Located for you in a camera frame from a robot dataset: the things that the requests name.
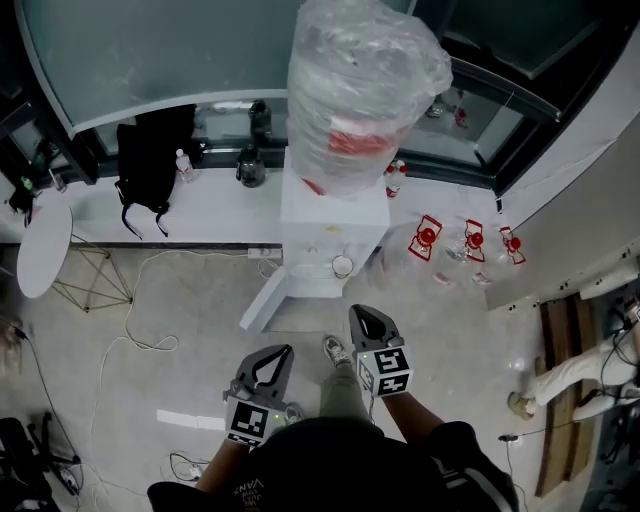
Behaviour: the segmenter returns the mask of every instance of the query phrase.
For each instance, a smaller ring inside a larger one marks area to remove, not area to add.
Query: open cabinet door
[[[240,327],[252,336],[257,335],[271,320],[286,296],[287,275],[284,267],[280,267],[269,278],[267,284],[263,286],[251,306],[245,311],[242,320],[240,320]]]

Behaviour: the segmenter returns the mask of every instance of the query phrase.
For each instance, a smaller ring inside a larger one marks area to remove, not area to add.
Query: wooden plank
[[[590,300],[581,300],[578,295],[569,298],[572,329],[572,355],[577,356],[596,346],[597,323],[593,306]],[[575,384],[574,408],[586,397],[591,390],[595,389],[594,381],[582,381]],[[573,424],[571,427],[571,450],[565,468],[565,480],[573,480],[589,463],[591,445],[595,432],[595,419],[589,419]]]
[[[551,301],[540,307],[547,368],[553,368],[571,357],[571,333],[565,300]],[[535,495],[544,497],[564,480],[570,455],[572,428],[553,428],[571,421],[576,403],[575,387],[561,393],[547,406],[542,464]]]

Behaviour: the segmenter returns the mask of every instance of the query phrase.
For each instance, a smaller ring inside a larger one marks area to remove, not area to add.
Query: person
[[[325,336],[323,348],[335,369],[319,417],[288,408],[289,424],[252,451],[225,439],[195,488],[153,484],[153,510],[519,510],[510,476],[482,453],[470,425],[445,423],[401,393],[382,400],[406,443],[386,438],[342,341]]]
[[[573,421],[582,421],[615,405],[627,405],[638,399],[638,387],[634,384],[638,373],[638,347],[640,324],[637,322],[640,306],[633,305],[626,317],[636,322],[631,336],[625,336],[614,347],[609,339],[586,352],[571,357],[550,371],[546,371],[542,359],[536,360],[536,377],[529,381],[522,393],[512,392],[507,398],[509,409],[524,420],[533,418],[540,407],[547,405],[572,384],[583,379],[595,380],[599,393],[573,411]],[[619,395],[607,392],[606,386],[625,385]]]

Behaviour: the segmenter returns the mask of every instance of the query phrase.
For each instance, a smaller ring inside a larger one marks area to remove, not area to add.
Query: gray floor
[[[141,263],[158,252],[114,251],[130,287]],[[5,250],[3,263],[15,268],[15,257],[16,251]],[[414,395],[443,419],[473,425],[483,450],[503,470],[508,470],[505,444],[498,436],[544,426],[542,414],[525,423],[505,406],[509,391],[524,378],[523,366],[530,367],[541,350],[538,310],[531,302],[519,303],[513,311],[487,312],[484,294],[478,290],[442,293],[438,287],[405,287],[382,292],[361,273],[348,284],[345,298],[288,301],[267,330],[250,339],[238,322],[265,283],[257,264],[245,258],[168,254],[146,265],[129,329],[149,344],[173,334],[180,346],[174,352],[152,353],[136,350],[128,341],[116,343],[106,361],[92,436],[90,420],[101,361],[114,338],[124,334],[128,307],[85,314],[52,290],[37,300],[26,300],[15,282],[0,276],[4,308],[20,316],[31,334],[53,403],[73,443],[108,482],[107,501],[102,487],[95,486],[96,476],[85,469],[82,510],[96,510],[94,496],[101,512],[110,510],[109,504],[116,512],[150,510],[143,495],[153,482],[173,478],[167,459],[170,452],[211,458],[222,442],[222,432],[161,423],[156,411],[224,417],[222,391],[242,358],[260,347],[293,345],[288,397],[313,415],[320,383],[330,371],[320,349],[321,333],[347,336],[347,310],[357,302],[394,318],[411,345],[416,357]],[[70,253],[63,274],[70,282],[80,283],[90,279],[90,271]],[[48,405],[27,347],[23,356],[22,374],[0,379],[0,414],[28,422]],[[374,418],[388,436],[400,437],[381,403],[375,404]],[[59,429],[54,434],[57,445],[63,447]],[[528,436],[510,450],[515,481],[524,487],[531,512],[554,509],[532,497],[543,441],[542,435]],[[336,464],[339,478],[346,471],[343,460]],[[75,509],[70,496],[57,488],[56,495],[61,506]]]

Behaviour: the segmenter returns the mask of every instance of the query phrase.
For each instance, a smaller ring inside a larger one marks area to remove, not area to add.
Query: black backpack
[[[169,210],[169,197],[176,179],[176,150],[182,149],[198,161],[197,143],[191,141],[195,106],[176,107],[136,116],[136,126],[118,125],[118,173],[115,183],[122,203],[122,222],[133,203],[156,213],[156,224],[165,237],[160,217]]]

